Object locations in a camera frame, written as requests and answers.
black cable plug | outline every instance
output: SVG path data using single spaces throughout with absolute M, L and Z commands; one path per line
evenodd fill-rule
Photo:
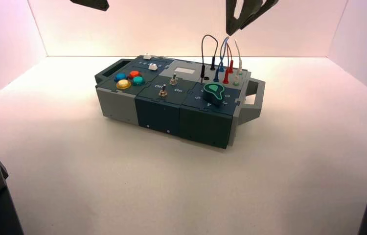
M 215 55 L 212 57 L 211 70 L 215 70 Z

white tabletop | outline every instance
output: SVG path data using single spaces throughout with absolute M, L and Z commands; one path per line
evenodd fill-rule
M 346 235 L 367 202 L 367 87 L 327 58 L 245 58 L 261 117 L 218 149 L 102 116 L 115 57 L 48 57 L 0 91 L 27 235 Z M 199 58 L 181 58 L 199 61 Z

